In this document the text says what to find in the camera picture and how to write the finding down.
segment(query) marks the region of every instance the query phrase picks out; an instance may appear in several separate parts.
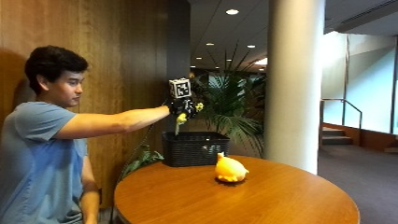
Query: wooden table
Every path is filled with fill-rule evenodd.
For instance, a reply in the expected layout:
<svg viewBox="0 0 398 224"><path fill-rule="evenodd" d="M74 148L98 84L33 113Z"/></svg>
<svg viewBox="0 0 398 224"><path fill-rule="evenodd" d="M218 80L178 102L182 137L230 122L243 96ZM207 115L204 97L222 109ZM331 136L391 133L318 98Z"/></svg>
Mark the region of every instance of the wooden table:
<svg viewBox="0 0 398 224"><path fill-rule="evenodd" d="M131 173L114 193L123 222L359 223L349 196L322 177L276 162L230 158L250 172L238 184L218 182L211 165L176 168L156 162Z"/></svg>

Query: black wicker basket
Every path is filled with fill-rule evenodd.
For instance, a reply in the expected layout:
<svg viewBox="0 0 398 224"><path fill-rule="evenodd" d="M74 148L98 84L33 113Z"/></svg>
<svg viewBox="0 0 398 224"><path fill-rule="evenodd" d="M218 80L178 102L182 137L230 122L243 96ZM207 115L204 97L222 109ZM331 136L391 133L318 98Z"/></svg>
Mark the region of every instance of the black wicker basket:
<svg viewBox="0 0 398 224"><path fill-rule="evenodd" d="M228 138L214 132L162 133L163 163L168 166L215 165L216 154L227 156Z"/></svg>

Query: man's right arm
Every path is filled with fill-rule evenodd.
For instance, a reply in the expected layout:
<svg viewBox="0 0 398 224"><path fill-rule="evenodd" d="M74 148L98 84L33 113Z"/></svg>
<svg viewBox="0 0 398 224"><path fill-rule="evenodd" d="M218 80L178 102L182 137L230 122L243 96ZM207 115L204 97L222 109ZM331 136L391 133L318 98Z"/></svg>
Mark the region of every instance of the man's right arm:
<svg viewBox="0 0 398 224"><path fill-rule="evenodd" d="M119 114L77 114L54 134L58 139L95 137L111 133L129 133L156 122L168 115L168 108L134 109Z"/></svg>

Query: stair railing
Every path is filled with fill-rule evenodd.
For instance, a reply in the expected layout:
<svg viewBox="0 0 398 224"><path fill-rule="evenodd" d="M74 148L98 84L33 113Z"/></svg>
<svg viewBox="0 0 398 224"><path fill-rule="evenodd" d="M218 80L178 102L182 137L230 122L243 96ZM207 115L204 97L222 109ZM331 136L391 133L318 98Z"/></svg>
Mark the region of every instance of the stair railing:
<svg viewBox="0 0 398 224"><path fill-rule="evenodd" d="M361 111L357 109L356 106L353 106L346 99L322 99L322 101L339 101L340 103L347 103L359 113L359 127L357 127L357 141L359 146L361 145ZM344 111L346 111L346 104L343 105L343 115L342 115L342 125L344 126Z"/></svg>

